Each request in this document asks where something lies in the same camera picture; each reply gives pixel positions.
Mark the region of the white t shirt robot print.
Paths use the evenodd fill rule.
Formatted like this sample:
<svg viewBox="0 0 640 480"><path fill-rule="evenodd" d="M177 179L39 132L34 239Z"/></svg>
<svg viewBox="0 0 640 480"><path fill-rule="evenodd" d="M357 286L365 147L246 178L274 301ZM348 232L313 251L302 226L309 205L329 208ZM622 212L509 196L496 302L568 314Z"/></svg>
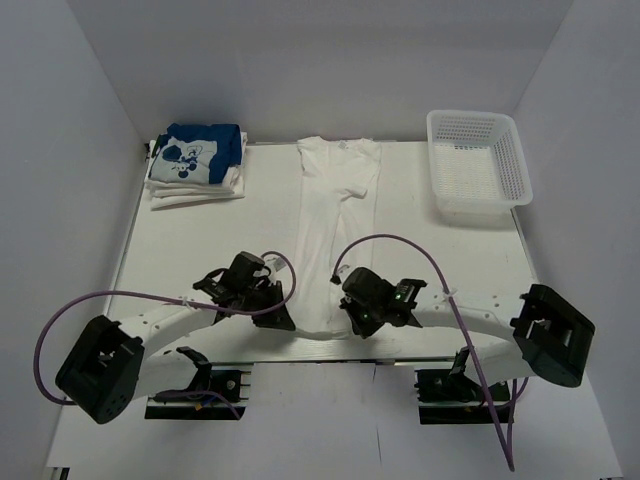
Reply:
<svg viewBox="0 0 640 480"><path fill-rule="evenodd" d="M341 252L374 232L382 146L316 136L298 140L297 148L302 178L290 314L303 337L344 338L351 327L338 309L341 290L330 279Z"/></svg>

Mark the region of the blue white t shirt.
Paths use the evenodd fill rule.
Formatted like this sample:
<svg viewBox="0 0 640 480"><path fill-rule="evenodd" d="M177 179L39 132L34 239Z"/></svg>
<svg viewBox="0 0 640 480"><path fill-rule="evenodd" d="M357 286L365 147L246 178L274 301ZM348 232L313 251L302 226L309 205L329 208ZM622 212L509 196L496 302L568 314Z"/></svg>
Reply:
<svg viewBox="0 0 640 480"><path fill-rule="evenodd" d="M222 185L242 165L237 124L171 124L151 151L148 178L162 183Z"/></svg>

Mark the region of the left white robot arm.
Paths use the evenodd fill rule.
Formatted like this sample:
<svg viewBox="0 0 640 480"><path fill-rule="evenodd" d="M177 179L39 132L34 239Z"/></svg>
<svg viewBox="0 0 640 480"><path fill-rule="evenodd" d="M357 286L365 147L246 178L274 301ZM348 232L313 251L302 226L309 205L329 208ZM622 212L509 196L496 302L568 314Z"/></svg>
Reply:
<svg viewBox="0 0 640 480"><path fill-rule="evenodd" d="M233 316L251 319L259 328L296 329L276 273L291 269L276 251L237 254L227 268L196 281L184 295L171 298L139 293L159 308L122 320L99 315L84 327L65 358L56 386L96 423L114 420L135 399L194 401L199 409L222 404L239 413L212 379L207 357L184 345L192 333Z"/></svg>

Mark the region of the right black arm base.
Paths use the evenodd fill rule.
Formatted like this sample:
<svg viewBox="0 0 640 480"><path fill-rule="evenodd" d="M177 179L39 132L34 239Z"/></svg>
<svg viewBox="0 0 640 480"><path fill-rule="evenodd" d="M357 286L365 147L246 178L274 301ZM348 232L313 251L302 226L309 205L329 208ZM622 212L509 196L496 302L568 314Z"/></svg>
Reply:
<svg viewBox="0 0 640 480"><path fill-rule="evenodd" d="M419 368L414 388L421 425L489 425L493 423L481 386L468 379L464 347L449 368Z"/></svg>

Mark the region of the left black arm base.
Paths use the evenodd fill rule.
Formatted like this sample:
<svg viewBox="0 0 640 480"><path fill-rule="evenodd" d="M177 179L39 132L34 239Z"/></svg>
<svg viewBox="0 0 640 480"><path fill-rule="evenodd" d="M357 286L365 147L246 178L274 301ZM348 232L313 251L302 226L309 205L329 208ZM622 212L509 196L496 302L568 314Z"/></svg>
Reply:
<svg viewBox="0 0 640 480"><path fill-rule="evenodd" d="M152 356L139 386L147 395L147 420L238 421L251 385L249 366L219 365L190 348Z"/></svg>

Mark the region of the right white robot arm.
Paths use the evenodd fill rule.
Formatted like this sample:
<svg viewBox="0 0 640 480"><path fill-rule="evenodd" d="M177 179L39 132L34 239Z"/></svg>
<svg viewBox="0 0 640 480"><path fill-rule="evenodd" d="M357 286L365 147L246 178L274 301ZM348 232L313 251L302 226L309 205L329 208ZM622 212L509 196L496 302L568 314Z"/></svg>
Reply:
<svg viewBox="0 0 640 480"><path fill-rule="evenodd" d="M595 325L552 288L533 284L518 297L445 293L419 279L391 284L358 267L342 281L339 307L355 335L366 339L383 326L452 328L495 338L463 347L451 374L453 390L472 399L487 386L537 376L551 384L581 385Z"/></svg>

